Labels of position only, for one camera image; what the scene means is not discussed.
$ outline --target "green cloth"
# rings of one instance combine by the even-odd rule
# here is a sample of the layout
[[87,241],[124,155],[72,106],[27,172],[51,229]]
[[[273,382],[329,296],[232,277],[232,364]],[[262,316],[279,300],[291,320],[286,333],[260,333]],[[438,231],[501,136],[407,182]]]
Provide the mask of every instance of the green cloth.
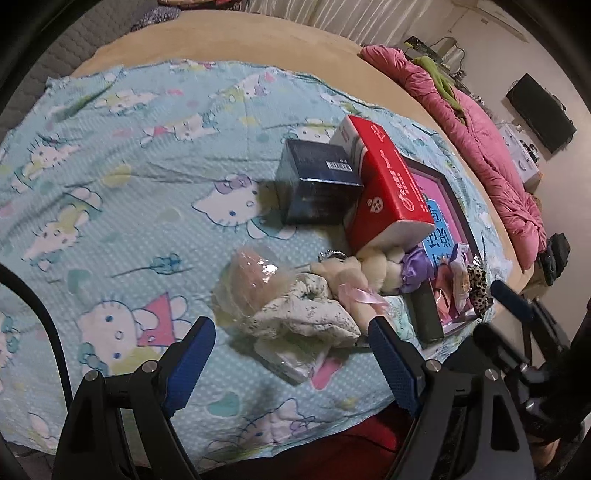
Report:
[[460,102],[456,100],[456,95],[453,93],[453,86],[449,80],[439,71],[437,64],[430,57],[423,56],[413,60],[415,65],[418,65],[425,70],[432,78],[435,88],[449,105],[456,111],[456,116],[462,119],[466,119],[464,109],[460,105]]

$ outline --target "stuffed toy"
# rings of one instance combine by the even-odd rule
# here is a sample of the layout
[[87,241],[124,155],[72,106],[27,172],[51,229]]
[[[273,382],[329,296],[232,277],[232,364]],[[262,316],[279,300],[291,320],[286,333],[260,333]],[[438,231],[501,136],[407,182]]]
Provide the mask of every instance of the stuffed toy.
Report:
[[404,250],[393,247],[383,253],[378,248],[365,247],[355,255],[369,287],[382,295],[394,295],[402,287],[402,259]]
[[364,335],[368,334],[369,322],[374,317],[387,317],[388,302],[370,288],[357,258],[328,258],[310,264],[310,272],[326,279],[333,296],[353,317]]

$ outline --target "barcode sticker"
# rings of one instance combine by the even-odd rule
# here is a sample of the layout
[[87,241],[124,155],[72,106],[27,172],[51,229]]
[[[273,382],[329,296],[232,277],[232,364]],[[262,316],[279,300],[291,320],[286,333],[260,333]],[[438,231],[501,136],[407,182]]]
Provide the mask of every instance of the barcode sticker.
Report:
[[334,161],[326,162],[326,165],[331,170],[340,170],[340,171],[353,171],[351,166],[348,163],[339,163]]

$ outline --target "television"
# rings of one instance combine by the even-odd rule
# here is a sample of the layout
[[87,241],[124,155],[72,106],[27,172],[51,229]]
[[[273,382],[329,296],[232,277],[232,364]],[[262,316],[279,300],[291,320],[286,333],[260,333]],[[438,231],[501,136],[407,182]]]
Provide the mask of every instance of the television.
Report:
[[577,129],[566,116],[562,103],[528,73],[509,90],[506,97],[550,153],[573,139]]

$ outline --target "metal screw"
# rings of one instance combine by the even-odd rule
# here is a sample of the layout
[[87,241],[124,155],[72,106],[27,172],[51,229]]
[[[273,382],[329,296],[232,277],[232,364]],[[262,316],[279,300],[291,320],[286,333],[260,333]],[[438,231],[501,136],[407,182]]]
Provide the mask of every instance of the metal screw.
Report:
[[441,363],[439,363],[437,360],[431,359],[425,362],[425,367],[427,367],[427,370],[430,370],[431,372],[439,372],[441,370]]
[[158,368],[158,362],[156,360],[148,360],[142,365],[142,370],[147,374],[152,373]]
[[493,370],[492,368],[489,368],[486,370],[486,372],[484,372],[485,377],[488,378],[488,380],[492,380],[493,382],[496,380],[499,380],[499,373],[496,370]]
[[99,376],[99,373],[97,370],[90,370],[85,373],[84,380],[92,382],[93,380],[96,380],[98,376]]

